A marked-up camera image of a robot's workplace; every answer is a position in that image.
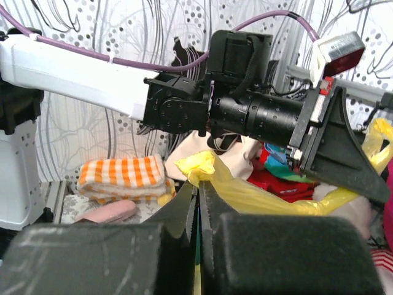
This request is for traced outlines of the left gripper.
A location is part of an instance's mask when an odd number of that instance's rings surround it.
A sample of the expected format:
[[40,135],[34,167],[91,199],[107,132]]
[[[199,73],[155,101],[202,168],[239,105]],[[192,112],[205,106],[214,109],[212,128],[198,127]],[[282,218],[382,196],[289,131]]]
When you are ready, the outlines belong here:
[[[287,163],[307,177],[356,192],[374,202],[386,203],[390,190],[368,160],[355,136],[346,110],[346,90],[325,77],[308,90],[287,146]],[[306,151],[306,135],[318,128]]]

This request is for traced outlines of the yellow trash bag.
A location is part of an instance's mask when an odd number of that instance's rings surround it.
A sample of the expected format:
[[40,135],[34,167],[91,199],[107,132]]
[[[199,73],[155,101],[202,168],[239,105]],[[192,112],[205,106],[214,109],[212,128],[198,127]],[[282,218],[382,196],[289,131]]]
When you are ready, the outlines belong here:
[[263,145],[258,164],[245,175],[247,163],[208,148],[173,160],[192,184],[211,181],[219,196],[243,213],[339,217],[370,237],[372,206],[364,196],[291,173],[282,150],[271,144]]

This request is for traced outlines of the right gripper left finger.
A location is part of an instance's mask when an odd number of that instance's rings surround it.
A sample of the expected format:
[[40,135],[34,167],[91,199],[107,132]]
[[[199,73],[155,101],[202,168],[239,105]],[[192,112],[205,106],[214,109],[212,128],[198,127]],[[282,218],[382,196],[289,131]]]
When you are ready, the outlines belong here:
[[197,251],[198,189],[186,181],[148,224],[159,234],[154,294],[192,294]]

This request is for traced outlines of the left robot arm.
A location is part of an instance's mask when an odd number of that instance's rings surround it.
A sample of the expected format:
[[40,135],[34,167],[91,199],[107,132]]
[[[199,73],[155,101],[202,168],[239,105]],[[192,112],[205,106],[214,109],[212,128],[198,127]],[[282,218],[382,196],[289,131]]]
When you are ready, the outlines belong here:
[[303,102],[268,94],[272,40],[270,34],[216,31],[206,72],[193,81],[178,69],[127,66],[18,33],[1,40],[1,78],[102,106],[167,133],[228,131],[273,144],[285,150],[291,171],[386,203],[389,188],[352,131],[346,90],[334,78],[324,76]]

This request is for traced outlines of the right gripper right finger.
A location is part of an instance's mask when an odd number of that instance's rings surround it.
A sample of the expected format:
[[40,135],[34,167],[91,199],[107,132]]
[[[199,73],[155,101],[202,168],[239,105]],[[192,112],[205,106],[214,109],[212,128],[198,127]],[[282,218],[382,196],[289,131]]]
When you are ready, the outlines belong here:
[[237,221],[240,214],[223,201],[209,181],[199,188],[199,228],[202,294],[241,294],[239,267],[230,263],[241,258]]

